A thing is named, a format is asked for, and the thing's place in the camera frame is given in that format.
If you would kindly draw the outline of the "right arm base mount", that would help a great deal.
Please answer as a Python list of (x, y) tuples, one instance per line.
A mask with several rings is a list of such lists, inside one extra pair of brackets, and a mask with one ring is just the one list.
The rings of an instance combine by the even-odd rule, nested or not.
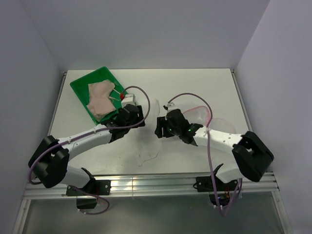
[[(214, 189), (212, 184), (212, 179), (210, 176), (198, 176), (195, 178), (196, 182), (193, 184), (193, 188), (200, 192), (212, 192), (209, 195), (210, 201), (213, 205), (217, 205), (216, 198), (214, 195)], [(223, 183), (220, 179), (215, 178), (215, 184), (218, 191), (217, 198), (219, 200), (220, 205), (226, 206), (230, 202), (230, 192), (234, 191), (236, 188), (238, 181), (232, 180), (229, 183)]]

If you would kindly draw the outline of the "white mesh laundry bag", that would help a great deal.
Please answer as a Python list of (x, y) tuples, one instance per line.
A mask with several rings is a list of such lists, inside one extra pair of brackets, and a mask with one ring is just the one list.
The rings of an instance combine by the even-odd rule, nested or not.
[[(209, 109), (198, 102), (187, 101), (185, 103), (178, 102), (182, 114), (190, 123), (198, 123), (206, 125), (210, 118)], [(165, 157), (187, 157), (199, 156), (204, 152), (204, 147), (191, 146), (184, 144), (178, 137), (159, 139), (154, 134), (156, 128), (156, 118), (160, 117), (160, 104), (157, 99), (153, 99), (151, 103), (151, 111), (146, 119), (146, 126), (136, 130), (137, 153), (140, 164), (148, 160), (153, 160), (158, 156)]]

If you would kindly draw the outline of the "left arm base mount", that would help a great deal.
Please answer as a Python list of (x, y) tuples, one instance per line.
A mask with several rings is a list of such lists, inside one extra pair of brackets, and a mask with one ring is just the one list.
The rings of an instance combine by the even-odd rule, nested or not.
[(107, 210), (110, 206), (109, 201), (104, 198), (110, 194), (111, 180), (93, 180), (83, 188), (76, 188), (68, 185), (66, 196), (76, 197), (76, 207), (80, 211), (90, 213), (95, 208), (103, 207)]

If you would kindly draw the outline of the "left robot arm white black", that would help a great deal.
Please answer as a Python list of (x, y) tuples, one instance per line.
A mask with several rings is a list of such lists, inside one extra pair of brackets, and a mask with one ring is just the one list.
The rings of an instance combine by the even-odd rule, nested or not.
[(45, 188), (66, 184), (78, 193), (95, 194), (98, 188), (94, 176), (85, 168), (69, 166), (69, 161), (97, 146), (123, 138), (132, 128), (143, 126), (142, 107), (127, 104), (113, 117), (89, 131), (59, 139), (47, 136), (28, 162), (30, 174), (34, 174)]

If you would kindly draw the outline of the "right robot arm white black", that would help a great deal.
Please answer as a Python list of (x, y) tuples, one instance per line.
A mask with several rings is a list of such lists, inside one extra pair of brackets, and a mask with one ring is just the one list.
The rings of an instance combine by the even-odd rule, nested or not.
[(214, 169), (211, 185), (216, 190), (241, 178), (259, 182), (274, 160), (271, 151), (254, 132), (231, 134), (208, 129), (199, 123), (189, 123), (179, 109), (156, 119), (155, 135), (178, 137), (186, 144), (209, 146), (232, 156), (234, 162), (222, 162)]

